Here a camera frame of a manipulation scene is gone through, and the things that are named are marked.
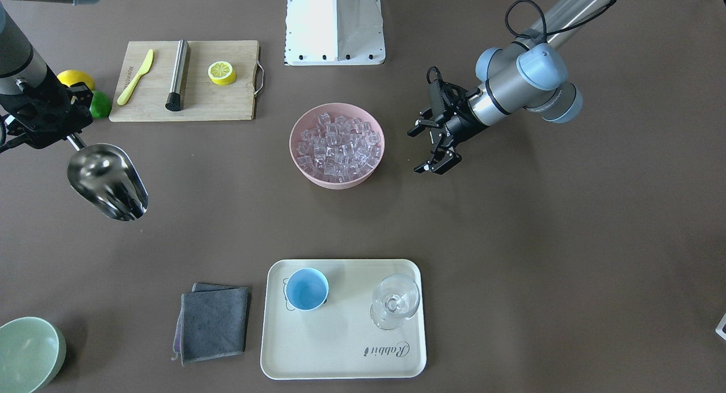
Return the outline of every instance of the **tray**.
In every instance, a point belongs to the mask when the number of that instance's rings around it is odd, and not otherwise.
[[[320,270],[328,279],[325,304],[301,312],[283,287],[293,272]],[[274,380],[412,378],[426,365],[423,290],[416,315],[382,331],[370,320],[373,289],[390,274],[407,274],[421,287],[421,273],[407,259],[288,259],[267,274],[260,366]]]
[[[112,122],[236,121],[254,119],[255,77],[260,44],[257,41],[189,41],[187,73],[182,79],[182,106],[177,112],[164,107],[174,72],[179,41],[130,41],[121,66],[108,118]],[[151,70],[144,75],[129,102],[116,99],[143,62],[154,50]],[[227,61],[237,74],[234,83],[218,86],[207,70],[216,61]]]

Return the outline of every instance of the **metal muddler with black tip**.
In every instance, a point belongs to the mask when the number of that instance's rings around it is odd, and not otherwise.
[[[176,47],[176,62],[174,63],[174,74],[171,75],[171,87],[169,96],[166,98],[166,109],[169,111],[182,110],[182,78],[187,67],[187,53],[189,43],[186,40],[179,40]]]

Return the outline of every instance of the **tabletop surface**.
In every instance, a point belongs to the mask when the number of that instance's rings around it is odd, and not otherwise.
[[[267,73],[253,121],[83,131],[137,166],[150,205],[135,222],[75,193],[64,142],[0,155],[0,323],[41,316],[68,344],[44,391],[724,391],[726,6],[619,0],[560,49],[584,94],[575,121],[519,111],[444,176],[415,174],[430,142],[406,131],[426,70],[477,85],[480,53],[511,42],[513,1],[381,0],[387,59],[365,67],[283,65],[285,0],[3,1],[56,73],[84,70],[107,94],[129,41],[257,40]],[[534,19],[520,6],[511,21]],[[379,168],[346,191],[312,184],[288,152],[301,114],[332,102],[386,136]],[[295,258],[414,261],[424,372],[265,377],[265,277]],[[252,287],[246,352],[170,360],[194,282]]]

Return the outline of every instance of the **bowl of ice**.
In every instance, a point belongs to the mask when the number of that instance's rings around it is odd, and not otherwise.
[[[290,155],[300,172],[327,189],[361,184],[383,157],[381,125],[353,104],[322,104],[305,112],[290,132]]]

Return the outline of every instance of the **cloth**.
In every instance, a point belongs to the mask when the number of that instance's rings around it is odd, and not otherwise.
[[[184,293],[173,346],[181,364],[244,352],[249,301],[248,287],[197,282]]]

